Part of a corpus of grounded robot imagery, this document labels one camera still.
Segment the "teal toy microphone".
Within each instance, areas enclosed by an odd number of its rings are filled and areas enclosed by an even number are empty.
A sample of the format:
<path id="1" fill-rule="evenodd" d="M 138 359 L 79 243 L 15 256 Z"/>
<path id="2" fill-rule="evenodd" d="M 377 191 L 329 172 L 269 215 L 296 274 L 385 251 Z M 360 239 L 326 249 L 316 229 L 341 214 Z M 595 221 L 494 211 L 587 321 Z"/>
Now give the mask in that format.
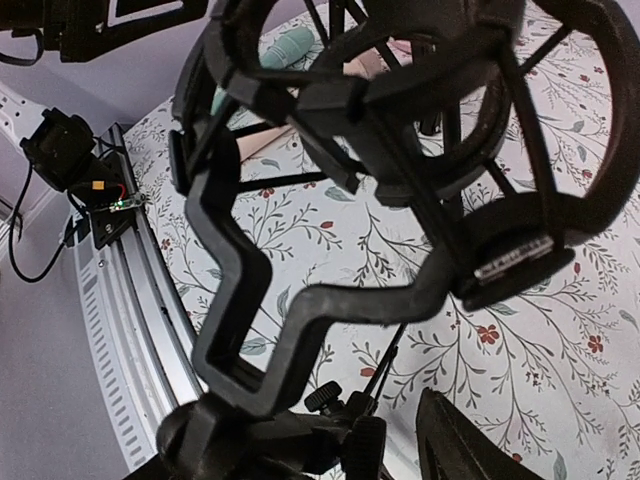
<path id="1" fill-rule="evenodd" d="M 300 70 L 304 61 L 317 51 L 320 43 L 305 26 L 281 33 L 259 54 L 259 63 L 267 70 Z"/>

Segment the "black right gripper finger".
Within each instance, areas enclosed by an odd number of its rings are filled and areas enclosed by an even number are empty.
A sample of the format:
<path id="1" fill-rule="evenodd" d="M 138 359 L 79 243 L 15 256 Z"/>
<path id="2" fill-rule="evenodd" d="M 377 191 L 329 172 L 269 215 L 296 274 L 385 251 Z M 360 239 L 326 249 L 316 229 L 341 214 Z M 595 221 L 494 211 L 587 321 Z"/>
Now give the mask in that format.
<path id="1" fill-rule="evenodd" d="M 539 480 L 488 439 L 447 397 L 426 388 L 417 408 L 423 479 Z"/>

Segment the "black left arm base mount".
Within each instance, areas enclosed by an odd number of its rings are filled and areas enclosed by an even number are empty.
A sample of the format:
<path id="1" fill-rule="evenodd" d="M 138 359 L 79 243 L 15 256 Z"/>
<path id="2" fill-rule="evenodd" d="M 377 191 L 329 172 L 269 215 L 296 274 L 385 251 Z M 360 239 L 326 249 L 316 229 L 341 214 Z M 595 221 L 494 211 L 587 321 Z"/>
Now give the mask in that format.
<path id="1" fill-rule="evenodd" d="M 77 115 L 46 109 L 31 137 L 20 141 L 37 174 L 53 189 L 69 193 L 88 215 L 94 246 L 111 245 L 133 224 L 145 203 L 126 177 L 126 150 L 95 137 Z"/>

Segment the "black tripod shock-mount stand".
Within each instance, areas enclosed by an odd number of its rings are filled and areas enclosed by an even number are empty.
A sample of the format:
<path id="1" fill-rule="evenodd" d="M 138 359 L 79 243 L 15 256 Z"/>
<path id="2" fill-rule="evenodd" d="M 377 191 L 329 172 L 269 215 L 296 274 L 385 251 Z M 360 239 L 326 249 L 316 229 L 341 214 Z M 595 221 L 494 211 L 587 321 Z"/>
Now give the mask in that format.
<path id="1" fill-rule="evenodd" d="M 635 479 L 639 39 L 614 1 L 332 1 L 268 68 L 220 1 L 167 230 L 204 393 L 180 479 Z"/>

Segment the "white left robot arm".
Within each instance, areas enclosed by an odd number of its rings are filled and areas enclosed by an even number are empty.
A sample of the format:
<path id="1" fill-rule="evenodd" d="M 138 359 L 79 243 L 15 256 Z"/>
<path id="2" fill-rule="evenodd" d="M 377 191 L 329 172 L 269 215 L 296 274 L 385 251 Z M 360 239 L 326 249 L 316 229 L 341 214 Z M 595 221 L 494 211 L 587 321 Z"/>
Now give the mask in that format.
<path id="1" fill-rule="evenodd" d="M 135 123 L 172 95 L 207 1 L 4 1 L 1 80 L 91 124 Z"/>

